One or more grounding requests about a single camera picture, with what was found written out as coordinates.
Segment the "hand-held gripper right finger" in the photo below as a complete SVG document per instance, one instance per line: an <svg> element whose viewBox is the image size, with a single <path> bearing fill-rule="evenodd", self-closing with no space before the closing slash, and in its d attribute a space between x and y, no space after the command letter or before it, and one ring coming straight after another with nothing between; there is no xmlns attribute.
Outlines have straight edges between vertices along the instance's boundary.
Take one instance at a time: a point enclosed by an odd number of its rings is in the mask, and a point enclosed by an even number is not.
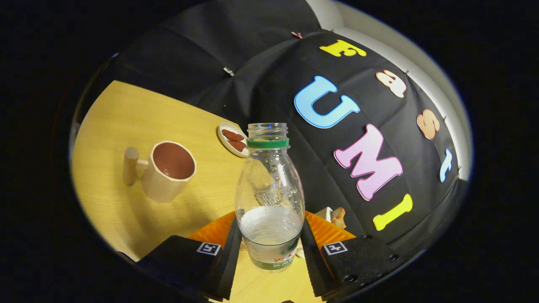
<svg viewBox="0 0 539 303"><path fill-rule="evenodd" d="M305 212L301 240L314 295L323 300L359 295L405 263L373 236L355 236L310 212Z"/></svg>

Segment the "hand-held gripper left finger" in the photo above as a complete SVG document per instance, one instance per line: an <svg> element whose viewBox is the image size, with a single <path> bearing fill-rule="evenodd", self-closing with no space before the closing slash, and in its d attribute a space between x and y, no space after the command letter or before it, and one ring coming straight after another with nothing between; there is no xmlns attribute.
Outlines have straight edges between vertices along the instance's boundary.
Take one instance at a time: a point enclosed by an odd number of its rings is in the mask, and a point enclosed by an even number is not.
<svg viewBox="0 0 539 303"><path fill-rule="evenodd" d="M240 241L230 212L188 237L170 236L137 265L189 297L229 300Z"/></svg>

